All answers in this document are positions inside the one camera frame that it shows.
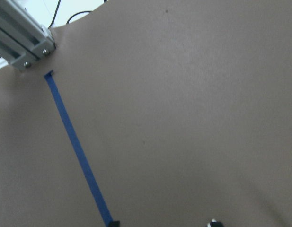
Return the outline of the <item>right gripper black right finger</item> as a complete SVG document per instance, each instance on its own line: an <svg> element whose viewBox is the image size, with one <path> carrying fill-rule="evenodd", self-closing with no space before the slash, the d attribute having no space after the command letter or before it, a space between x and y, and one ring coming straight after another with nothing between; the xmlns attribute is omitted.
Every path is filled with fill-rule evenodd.
<svg viewBox="0 0 292 227"><path fill-rule="evenodd" d="M207 227L223 227L223 223L215 219L212 219L206 226Z"/></svg>

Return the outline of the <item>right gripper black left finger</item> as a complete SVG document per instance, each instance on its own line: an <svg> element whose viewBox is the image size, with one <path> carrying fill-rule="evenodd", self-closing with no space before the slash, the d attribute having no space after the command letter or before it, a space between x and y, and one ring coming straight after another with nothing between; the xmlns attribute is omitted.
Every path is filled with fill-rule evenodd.
<svg viewBox="0 0 292 227"><path fill-rule="evenodd" d="M108 227L120 227L120 221L111 221Z"/></svg>

